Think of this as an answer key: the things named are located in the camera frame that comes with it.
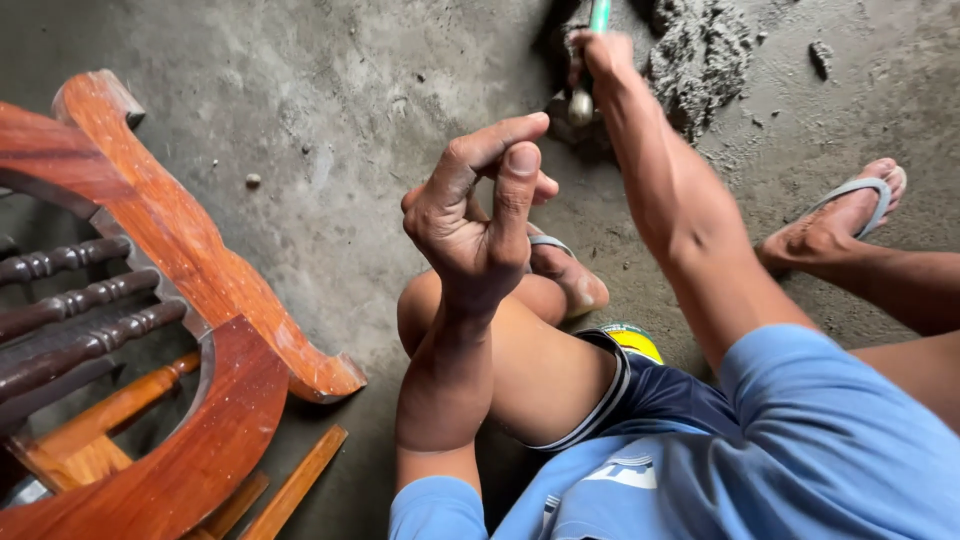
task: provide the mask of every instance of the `light blue t-shirt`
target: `light blue t-shirt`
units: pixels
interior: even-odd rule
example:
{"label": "light blue t-shirt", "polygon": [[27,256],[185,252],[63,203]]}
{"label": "light blue t-shirt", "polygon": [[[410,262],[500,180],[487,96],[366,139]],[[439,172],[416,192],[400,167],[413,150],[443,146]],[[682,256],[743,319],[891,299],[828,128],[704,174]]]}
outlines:
{"label": "light blue t-shirt", "polygon": [[[742,439],[620,424],[544,465],[493,538],[960,538],[960,439],[832,340],[757,329],[720,384]],[[488,538],[480,497],[451,477],[403,488],[390,529]]]}

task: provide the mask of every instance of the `concrete floor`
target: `concrete floor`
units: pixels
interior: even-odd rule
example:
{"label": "concrete floor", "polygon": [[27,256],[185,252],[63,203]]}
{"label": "concrete floor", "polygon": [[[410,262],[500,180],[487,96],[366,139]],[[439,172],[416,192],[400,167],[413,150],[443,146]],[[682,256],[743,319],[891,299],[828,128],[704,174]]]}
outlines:
{"label": "concrete floor", "polygon": [[[268,496],[331,422],[350,437],[280,537],[383,536],[393,496],[394,406],[407,361],[394,307],[406,281],[426,268],[401,230],[398,201],[429,174],[450,138],[545,106],[553,74],[530,45],[549,2],[5,4],[0,100],[47,111],[70,75],[112,69],[148,112],[138,134],[207,209],[227,245],[263,274],[319,348],[349,351],[370,377],[341,405],[288,400],[261,465],[275,480]],[[781,226],[862,163],[891,156],[911,185],[890,225],[870,241],[960,251],[960,4],[740,5],[769,37],[748,73],[751,97],[721,111],[699,150],[714,158],[752,237]],[[807,58],[816,38],[837,52],[826,83]],[[772,118],[773,110],[781,114]],[[313,148],[306,156],[304,144]],[[676,300],[634,232],[615,168],[555,141],[541,148],[543,168],[562,190],[534,219],[611,291],[611,306],[581,326],[639,323],[670,363],[703,375]],[[263,177],[255,192],[244,187],[252,172]],[[4,209],[32,220],[30,237],[55,227],[32,215],[36,207]],[[784,287],[845,346],[911,336],[807,276]],[[483,432],[491,524],[522,487],[518,476],[539,462]]]}

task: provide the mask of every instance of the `fingernail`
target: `fingernail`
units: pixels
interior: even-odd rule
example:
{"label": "fingernail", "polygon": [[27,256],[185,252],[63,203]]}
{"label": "fingernail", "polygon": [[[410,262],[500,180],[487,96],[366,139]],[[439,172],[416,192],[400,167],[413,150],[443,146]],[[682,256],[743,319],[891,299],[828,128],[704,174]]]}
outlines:
{"label": "fingernail", "polygon": [[539,166],[537,161],[537,152],[527,145],[511,152],[507,164],[510,170],[517,174],[530,174],[537,170]]}

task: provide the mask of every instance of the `navy shorts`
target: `navy shorts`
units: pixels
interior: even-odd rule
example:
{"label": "navy shorts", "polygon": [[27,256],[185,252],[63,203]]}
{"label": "navy shorts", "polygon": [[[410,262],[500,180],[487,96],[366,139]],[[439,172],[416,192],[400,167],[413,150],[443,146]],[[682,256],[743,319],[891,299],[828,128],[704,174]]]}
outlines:
{"label": "navy shorts", "polygon": [[742,437],[730,403],[713,386],[684,370],[625,350],[602,330],[582,330],[573,335],[613,354],[616,373],[600,403],[575,430],[552,444],[533,447],[536,450],[565,450],[635,419],[672,420],[707,433]]}

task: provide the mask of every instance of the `hand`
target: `hand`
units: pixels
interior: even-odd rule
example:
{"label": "hand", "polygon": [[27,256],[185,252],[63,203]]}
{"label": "hand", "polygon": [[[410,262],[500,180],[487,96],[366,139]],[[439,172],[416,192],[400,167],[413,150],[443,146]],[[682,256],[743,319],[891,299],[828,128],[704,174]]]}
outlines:
{"label": "hand", "polygon": [[604,84],[624,70],[636,71],[634,67],[634,42],[630,36],[619,32],[595,34],[590,30],[575,30],[570,33],[574,47],[584,54],[576,55],[570,62],[570,86],[576,86],[583,77],[584,61],[593,80]]}
{"label": "hand", "polygon": [[[537,112],[455,138],[426,184],[403,198],[403,230],[440,276],[448,310],[492,316],[523,277],[530,206],[535,196],[545,201],[558,189],[540,172],[540,149],[532,142],[548,126],[547,115]],[[493,216],[468,221],[467,198],[483,175],[496,182]]]}

